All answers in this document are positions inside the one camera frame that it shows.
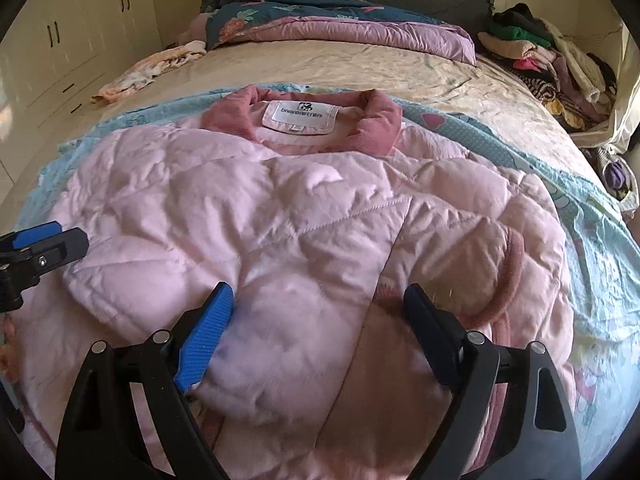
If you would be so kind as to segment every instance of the floral comforter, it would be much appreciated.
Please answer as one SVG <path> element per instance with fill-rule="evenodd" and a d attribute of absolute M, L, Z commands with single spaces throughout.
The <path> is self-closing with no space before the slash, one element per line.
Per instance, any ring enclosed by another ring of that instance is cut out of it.
<path fill-rule="evenodd" d="M 333 40 L 475 64 L 472 40 L 462 28 L 363 0 L 213 0 L 206 10 L 208 50 L 238 41 Z"/>

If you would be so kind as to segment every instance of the beige bedspread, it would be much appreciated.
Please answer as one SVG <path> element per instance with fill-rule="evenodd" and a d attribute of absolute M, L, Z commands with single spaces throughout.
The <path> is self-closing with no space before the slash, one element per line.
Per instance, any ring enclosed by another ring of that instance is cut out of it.
<path fill-rule="evenodd" d="M 386 46 L 329 41 L 244 43 L 213 50 L 122 102 L 92 110 L 73 131 L 59 132 L 32 160 L 2 204 L 0 228 L 12 227 L 24 196 L 36 185 L 38 170 L 55 158 L 55 147 L 62 140 L 79 137 L 92 124 L 126 110 L 216 88 L 267 82 L 377 88 L 440 110 L 463 112 L 490 126 L 511 145 L 601 185 L 569 135 L 526 87 L 482 57 L 473 67 Z"/>

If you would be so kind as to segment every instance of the white cabinet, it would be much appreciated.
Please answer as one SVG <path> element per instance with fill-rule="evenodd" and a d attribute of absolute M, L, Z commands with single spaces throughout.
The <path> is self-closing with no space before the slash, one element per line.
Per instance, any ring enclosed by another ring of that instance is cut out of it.
<path fill-rule="evenodd" d="M 0 43 L 0 108 L 12 115 L 0 162 L 11 179 L 76 120 L 88 92 L 160 49 L 153 0 L 28 0 Z"/>
<path fill-rule="evenodd" d="M 115 16 L 120 55 L 129 65 L 161 49 L 153 0 L 110 0 L 106 12 Z"/>
<path fill-rule="evenodd" d="M 45 0 L 27 0 L 0 44 L 0 75 L 14 106 L 28 106 L 63 75 L 53 62 L 54 38 Z"/>
<path fill-rule="evenodd" d="M 66 75 L 91 59 L 104 46 L 100 44 L 97 0 L 47 0 L 52 27 L 54 61 L 58 72 Z"/>

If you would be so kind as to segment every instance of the clothing label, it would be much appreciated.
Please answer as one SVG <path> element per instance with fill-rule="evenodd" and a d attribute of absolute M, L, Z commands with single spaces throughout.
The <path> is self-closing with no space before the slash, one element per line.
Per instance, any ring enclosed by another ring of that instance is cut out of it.
<path fill-rule="evenodd" d="M 334 129 L 337 106 L 306 101 L 277 101 L 276 103 L 276 110 L 271 119 L 279 123 L 292 124 L 295 127 L 291 130 L 318 128 L 331 131 Z"/>

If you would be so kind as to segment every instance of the green sweater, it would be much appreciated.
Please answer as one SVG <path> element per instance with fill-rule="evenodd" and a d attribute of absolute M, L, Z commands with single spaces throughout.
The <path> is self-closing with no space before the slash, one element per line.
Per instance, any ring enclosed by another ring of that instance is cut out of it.
<path fill-rule="evenodd" d="M 489 22 L 489 32 L 492 33 L 496 38 L 500 38 L 505 41 L 514 41 L 514 40 L 527 40 L 532 43 L 538 44 L 545 48 L 549 48 L 551 43 L 547 40 L 543 40 L 530 32 L 527 32 L 523 28 L 513 27 L 513 25 L 509 25 L 508 27 L 503 27 L 502 25 L 498 25 L 493 20 Z"/>

